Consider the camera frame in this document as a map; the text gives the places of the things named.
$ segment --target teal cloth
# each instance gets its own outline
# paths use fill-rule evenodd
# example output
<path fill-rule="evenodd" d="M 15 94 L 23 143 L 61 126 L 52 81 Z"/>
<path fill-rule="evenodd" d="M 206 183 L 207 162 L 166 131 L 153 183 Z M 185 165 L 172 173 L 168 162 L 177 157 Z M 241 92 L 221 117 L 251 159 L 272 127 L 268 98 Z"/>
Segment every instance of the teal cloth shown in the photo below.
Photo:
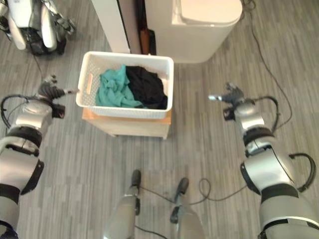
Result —
<path fill-rule="evenodd" d="M 118 70 L 109 69 L 100 75 L 100 87 L 96 93 L 97 106 L 142 108 L 142 103 L 134 100 L 128 87 L 130 80 L 126 76 L 126 66 Z"/>

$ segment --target gray wood floor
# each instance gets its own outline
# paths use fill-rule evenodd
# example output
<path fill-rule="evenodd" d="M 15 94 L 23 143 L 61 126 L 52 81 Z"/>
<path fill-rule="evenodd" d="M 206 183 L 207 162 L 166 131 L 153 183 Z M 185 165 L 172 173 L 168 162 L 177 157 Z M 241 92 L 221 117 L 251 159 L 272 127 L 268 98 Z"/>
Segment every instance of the gray wood floor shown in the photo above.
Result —
<path fill-rule="evenodd" d="M 77 86 L 82 57 L 89 50 L 108 51 L 89 0 L 65 1 L 67 14 L 78 26 L 77 38 L 68 42 L 65 54 L 39 57 L 44 75 L 55 74 L 60 86 Z M 274 75 L 287 93 L 294 116 L 276 136 L 287 152 L 304 151 L 319 163 L 319 1 L 257 1 L 254 26 L 262 51 Z M 64 120 L 56 120 L 42 144 L 40 159 L 45 170 L 38 187 L 21 198 L 18 233 L 21 239 L 95 238 L 116 202 L 139 168 L 143 185 L 167 197 L 179 180 L 190 179 L 190 201 L 201 199 L 197 183 L 212 182 L 211 197 L 224 197 L 245 185 L 239 171 L 243 143 L 233 122 L 224 122 L 225 105 L 207 100 L 222 93 L 224 84 L 238 84 L 248 96 L 265 94 L 280 102 L 281 122 L 289 115 L 287 103 L 266 72 L 249 27 L 249 16 L 202 64 L 175 65 L 174 110 L 170 136 L 112 138 L 81 120 L 75 97 L 61 100 L 67 107 Z M 0 34 L 0 95 L 33 94 L 40 74 L 32 56 L 20 52 Z M 260 104 L 266 122 L 274 118 L 271 103 Z M 0 126 L 4 135 L 4 125 Z M 308 174 L 305 162 L 296 163 L 300 183 Z M 319 179 L 305 192 L 319 212 Z M 259 196 L 243 190 L 224 202 L 205 202 L 198 212 L 207 238 L 256 238 L 259 233 Z M 169 223 L 172 205 L 141 191 L 137 225 L 175 237 Z M 136 238 L 157 236 L 136 230 Z"/>

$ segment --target laundry basket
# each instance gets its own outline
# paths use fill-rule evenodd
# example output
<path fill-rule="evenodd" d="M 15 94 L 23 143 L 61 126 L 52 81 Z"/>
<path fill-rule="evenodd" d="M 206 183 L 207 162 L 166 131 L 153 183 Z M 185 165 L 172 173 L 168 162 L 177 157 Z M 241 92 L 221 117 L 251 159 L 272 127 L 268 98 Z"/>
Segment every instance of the laundry basket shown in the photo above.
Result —
<path fill-rule="evenodd" d="M 164 93 L 167 95 L 167 108 L 165 110 L 96 106 L 95 96 L 100 86 L 100 74 L 108 69 L 119 69 L 122 64 L 142 66 L 146 70 L 158 74 L 163 82 Z M 83 58 L 78 85 L 80 92 L 76 96 L 76 103 L 100 116 L 162 119 L 172 108 L 173 75 L 174 63 L 169 57 L 90 51 Z"/>

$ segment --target wooden stand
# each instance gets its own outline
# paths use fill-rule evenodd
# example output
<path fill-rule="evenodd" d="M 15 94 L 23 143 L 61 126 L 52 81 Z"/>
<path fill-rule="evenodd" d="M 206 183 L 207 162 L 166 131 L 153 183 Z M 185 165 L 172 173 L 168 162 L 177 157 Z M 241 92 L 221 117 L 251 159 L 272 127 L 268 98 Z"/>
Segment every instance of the wooden stand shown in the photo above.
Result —
<path fill-rule="evenodd" d="M 167 113 L 165 118 L 160 120 L 99 116 L 84 108 L 82 119 L 113 137 L 117 135 L 135 135 L 167 139 L 171 123 L 171 111 Z"/>

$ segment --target black cable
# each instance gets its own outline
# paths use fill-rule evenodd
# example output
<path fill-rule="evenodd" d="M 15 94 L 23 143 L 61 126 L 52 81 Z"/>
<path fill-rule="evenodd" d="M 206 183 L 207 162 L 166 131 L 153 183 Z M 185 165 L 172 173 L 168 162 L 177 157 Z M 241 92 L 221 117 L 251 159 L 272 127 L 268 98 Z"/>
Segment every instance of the black cable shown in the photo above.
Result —
<path fill-rule="evenodd" d="M 40 65 L 39 65 L 39 62 L 38 62 L 38 60 L 36 59 L 36 56 L 35 55 L 33 55 L 33 58 L 34 58 L 34 60 L 35 60 L 35 63 L 36 63 L 36 65 L 38 66 L 38 69 L 39 69 L 39 72 L 40 72 L 40 75 L 41 75 L 41 81 L 43 81 L 43 73 L 42 73 L 42 70 L 41 70 L 41 67 L 40 67 Z"/>
<path fill-rule="evenodd" d="M 278 104 L 278 101 L 275 97 L 272 97 L 272 96 L 262 96 L 262 97 L 259 97 L 257 99 L 253 99 L 253 101 L 260 101 L 260 100 L 264 100 L 264 99 L 268 99 L 268 100 L 271 100 L 275 106 L 276 106 L 276 118 L 275 118 L 275 121 L 273 123 L 273 126 L 271 127 L 271 132 L 274 133 L 275 132 L 275 129 L 277 128 L 277 125 L 278 125 L 278 121 L 279 121 L 279 116 L 280 116 L 280 113 L 279 113 L 279 104 Z"/>
<path fill-rule="evenodd" d="M 202 183 L 203 183 L 204 181 L 208 184 L 208 192 L 207 192 L 207 193 L 204 193 L 203 190 L 202 190 L 202 187 L 201 187 L 201 185 L 202 185 Z M 210 182 L 207 178 L 202 178 L 202 179 L 198 182 L 198 187 L 199 187 L 199 192 L 200 192 L 201 195 L 203 196 L 203 199 L 199 200 L 198 202 L 189 203 L 190 205 L 199 204 L 199 203 L 204 202 L 205 200 L 209 200 L 209 201 L 212 201 L 212 202 L 221 202 L 221 201 L 224 201 L 224 200 L 226 200 L 226 199 L 228 199 L 228 198 L 234 196 L 235 194 L 241 192 L 243 189 L 245 189 L 245 188 L 247 187 L 247 185 L 246 185 L 246 186 L 243 186 L 242 188 L 240 188 L 239 190 L 235 191 L 234 193 L 232 193 L 232 194 L 230 194 L 230 195 L 228 195 L 228 196 L 226 196 L 226 197 L 224 197 L 224 198 L 220 198 L 220 199 L 214 199 L 214 198 L 210 198 L 210 197 L 209 197 L 209 195 L 210 195 L 210 193 L 211 193 L 211 182 Z M 175 204 L 175 202 L 174 202 L 173 200 L 171 200 L 171 199 L 169 199 L 169 198 L 166 198 L 166 197 L 164 197 L 163 195 L 161 195 L 161 194 L 159 194 L 159 193 L 157 193 L 157 192 L 154 192 L 154 191 L 152 191 L 152 190 L 150 190 L 150 189 L 148 189 L 148 188 L 142 187 L 142 186 L 140 186 L 140 188 L 142 188 L 142 189 L 144 189 L 144 190 L 146 190 L 146 191 L 148 191 L 148 192 L 150 192 L 150 193 L 153 193 L 153 194 L 155 194 L 155 195 L 157 195 L 157 196 L 159 196 L 159 197 L 165 199 L 166 201 L 168 201 L 168 202 L 170 202 L 170 203 L 174 203 L 174 204 Z"/>
<path fill-rule="evenodd" d="M 171 200 L 171 199 L 169 199 L 169 198 L 166 198 L 166 197 L 162 196 L 161 194 L 159 194 L 159 193 L 157 193 L 157 192 L 154 192 L 154 191 L 152 191 L 152 190 L 150 190 L 150 189 L 147 189 L 147 188 L 145 188 L 145 187 L 142 187 L 142 186 L 140 186 L 140 188 L 142 188 L 142 189 L 144 189 L 144 190 L 146 190 L 146 191 L 148 191 L 148 192 L 150 192 L 150 193 L 153 193 L 153 194 L 155 194 L 155 195 L 157 195 L 157 196 L 159 196 L 159 197 L 165 199 L 166 201 L 169 201 L 170 203 L 175 203 L 173 200 Z"/>
<path fill-rule="evenodd" d="M 207 192 L 206 195 L 204 195 L 204 194 L 202 193 L 202 190 L 201 190 L 201 183 L 202 183 L 203 181 L 206 181 L 206 182 L 208 183 L 208 192 Z M 202 200 L 199 200 L 198 202 L 195 202 L 195 203 L 190 203 L 190 205 L 196 205 L 196 204 L 202 203 L 202 202 L 204 202 L 206 199 L 208 199 L 209 194 L 210 194 L 210 192 L 211 192 L 211 183 L 210 183 L 210 181 L 209 181 L 207 178 L 202 178 L 202 179 L 198 182 L 198 188 L 199 188 L 199 192 L 200 192 L 201 195 L 203 196 L 203 199 L 202 199 Z"/>
<path fill-rule="evenodd" d="M 27 101 L 30 100 L 30 99 L 32 99 L 32 97 L 24 96 L 24 95 L 9 95 L 9 96 L 6 96 L 6 97 L 4 97 L 4 98 L 2 99 L 1 104 L 0 104 L 0 114 L 1 114 L 1 119 L 2 119 L 3 123 L 5 124 L 5 126 L 6 126 L 7 128 L 10 128 L 10 127 L 11 127 L 11 124 L 9 123 L 8 119 L 7 119 L 6 116 L 5 116 L 5 113 L 4 113 L 4 112 L 6 111 L 6 109 L 4 108 L 4 104 L 5 104 L 5 102 L 6 102 L 8 99 L 10 99 L 10 98 L 24 98 L 24 99 L 26 99 Z"/>
<path fill-rule="evenodd" d="M 256 8 L 256 3 L 254 0 L 248 0 L 248 1 L 241 0 L 241 3 L 243 5 L 243 11 L 239 19 L 240 21 L 245 18 L 246 12 L 252 12 Z"/>
<path fill-rule="evenodd" d="M 307 190 L 310 187 L 310 185 L 314 182 L 314 179 L 315 179 L 316 174 L 317 174 L 317 166 L 316 166 L 316 163 L 315 163 L 314 159 L 311 158 L 306 153 L 293 153 L 293 154 L 289 155 L 289 157 L 291 159 L 294 159 L 295 157 L 300 157 L 300 156 L 306 157 L 309 160 L 309 163 L 310 163 L 309 177 L 308 177 L 307 181 L 305 182 L 305 184 L 298 188 L 298 191 L 302 193 L 305 190 Z"/>
<path fill-rule="evenodd" d="M 159 236 L 159 237 L 161 237 L 161 238 L 167 239 L 167 237 L 163 236 L 162 234 L 159 234 L 159 233 L 156 233 L 156 232 L 153 232 L 153 231 L 149 231 L 149 230 L 143 229 L 143 228 L 141 228 L 141 227 L 139 227 L 139 226 L 136 226 L 136 225 L 135 225 L 135 227 L 136 227 L 137 229 L 143 231 L 143 232 L 152 233 L 152 234 L 157 235 L 157 236 Z"/>
<path fill-rule="evenodd" d="M 7 117 L 7 120 L 8 120 L 8 122 L 9 122 L 9 119 L 10 119 L 10 116 L 11 116 L 11 114 L 16 110 L 16 109 L 18 109 L 19 107 L 21 107 L 22 105 L 24 105 L 24 104 L 26 104 L 27 102 L 22 102 L 22 103 L 20 103 L 19 105 L 17 105 L 16 107 L 14 107 L 11 111 L 10 111 L 10 113 L 9 113 L 9 115 L 8 115 L 8 117 Z"/>
<path fill-rule="evenodd" d="M 33 11 L 34 11 L 34 6 L 35 6 L 35 4 L 36 4 L 36 2 L 37 1 L 33 1 L 33 4 L 32 4 L 32 11 L 31 11 L 31 16 L 30 16 L 30 19 L 29 19 L 29 23 L 28 23 L 28 28 L 27 28 L 27 41 L 29 42 L 29 35 L 30 35 L 30 22 L 31 22 L 31 18 L 32 18 L 32 15 L 33 15 Z M 31 53 L 32 53 L 32 47 L 31 47 L 31 43 L 28 43 L 29 44 L 29 48 L 30 48 L 30 50 L 31 50 Z M 40 68 L 40 65 L 39 65 L 39 63 L 38 63 L 38 60 L 36 59 L 36 57 L 35 57 L 35 55 L 32 53 L 32 55 L 33 55 L 33 58 L 34 58 L 34 60 L 35 60 L 35 63 L 36 63 L 36 65 L 37 65 L 37 67 L 38 67 L 38 69 L 39 69 L 39 72 L 40 72 L 40 75 L 41 75 L 41 81 L 43 80 L 43 73 L 42 73 L 42 70 L 41 70 L 41 68 Z"/>
<path fill-rule="evenodd" d="M 258 41 L 258 38 L 257 38 L 256 33 L 255 33 L 255 30 L 254 30 L 253 15 L 252 15 L 251 11 L 249 11 L 248 13 L 249 13 L 250 19 L 251 19 L 251 21 L 250 21 L 250 23 L 251 23 L 251 24 L 250 24 L 250 25 L 251 25 L 251 32 L 252 32 L 252 35 L 253 35 L 253 37 L 254 37 L 254 40 L 255 40 L 255 42 L 256 42 L 256 44 L 257 44 L 257 48 L 258 48 L 258 52 L 259 52 L 259 55 L 260 55 L 260 57 L 261 57 L 261 60 L 262 60 L 262 62 L 263 62 L 263 64 L 264 64 L 264 66 L 265 66 L 267 72 L 270 74 L 271 78 L 274 80 L 274 82 L 276 83 L 277 87 L 278 87 L 279 90 L 282 92 L 283 96 L 285 97 L 285 99 L 286 99 L 286 101 L 287 101 L 287 103 L 288 103 L 289 111 L 290 111 L 290 115 L 289 115 L 288 119 L 287 119 L 285 122 L 283 122 L 281 125 L 279 125 L 278 127 L 276 127 L 276 128 L 274 129 L 274 131 L 273 131 L 273 132 L 275 132 L 277 129 L 281 128 L 282 126 L 284 126 L 285 124 L 287 124 L 287 123 L 291 120 L 291 118 L 293 117 L 293 110 L 292 110 L 290 101 L 289 101 L 289 99 L 288 99 L 288 97 L 287 97 L 285 91 L 283 90 L 283 88 L 282 88 L 281 85 L 279 84 L 277 78 L 276 78 L 276 77 L 274 76 L 274 74 L 271 72 L 271 70 L 269 69 L 269 66 L 267 65 L 267 63 L 266 63 L 266 61 L 265 61 L 265 58 L 264 58 L 263 53 L 262 53 L 262 51 L 261 51 L 260 43 L 259 43 L 259 41 Z"/>

